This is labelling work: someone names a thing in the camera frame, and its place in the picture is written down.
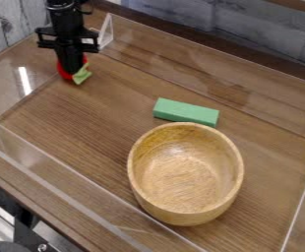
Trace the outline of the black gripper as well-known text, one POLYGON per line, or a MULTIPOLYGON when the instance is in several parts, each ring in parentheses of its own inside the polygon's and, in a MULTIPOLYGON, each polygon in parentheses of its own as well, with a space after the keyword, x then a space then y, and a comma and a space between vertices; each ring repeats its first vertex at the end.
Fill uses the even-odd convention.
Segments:
POLYGON ((98 53, 101 46, 98 43, 99 33, 82 28, 81 31, 70 36, 59 35, 54 27, 37 28, 38 47, 55 49, 58 57, 58 71, 66 75, 77 73, 85 65, 85 53, 98 53), (74 55, 67 47, 74 45, 74 55))

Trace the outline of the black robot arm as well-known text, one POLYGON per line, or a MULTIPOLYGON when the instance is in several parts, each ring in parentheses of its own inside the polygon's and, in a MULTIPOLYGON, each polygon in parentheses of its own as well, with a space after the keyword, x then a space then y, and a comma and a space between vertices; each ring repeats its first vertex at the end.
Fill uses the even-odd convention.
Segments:
POLYGON ((85 54, 99 52, 99 33, 85 27, 81 0, 46 0, 51 25, 37 28, 38 47, 53 49, 62 70, 74 75, 85 65, 85 54))

